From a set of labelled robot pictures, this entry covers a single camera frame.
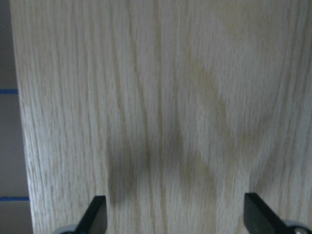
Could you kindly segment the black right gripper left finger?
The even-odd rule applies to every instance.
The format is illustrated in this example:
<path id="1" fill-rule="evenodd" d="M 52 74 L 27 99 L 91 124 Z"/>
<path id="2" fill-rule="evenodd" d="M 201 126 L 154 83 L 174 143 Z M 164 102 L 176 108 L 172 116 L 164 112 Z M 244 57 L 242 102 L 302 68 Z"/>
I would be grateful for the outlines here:
<path id="1" fill-rule="evenodd" d="M 77 234 L 105 234 L 108 227 L 106 196 L 95 196 L 76 227 Z"/>

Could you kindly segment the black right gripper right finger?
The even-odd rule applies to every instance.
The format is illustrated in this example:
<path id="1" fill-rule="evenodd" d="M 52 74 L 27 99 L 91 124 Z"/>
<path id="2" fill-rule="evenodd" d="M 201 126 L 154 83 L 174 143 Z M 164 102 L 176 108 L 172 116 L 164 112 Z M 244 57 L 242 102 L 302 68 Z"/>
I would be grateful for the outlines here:
<path id="1" fill-rule="evenodd" d="M 250 234 L 292 233 L 292 229 L 256 193 L 244 194 L 244 225 Z"/>

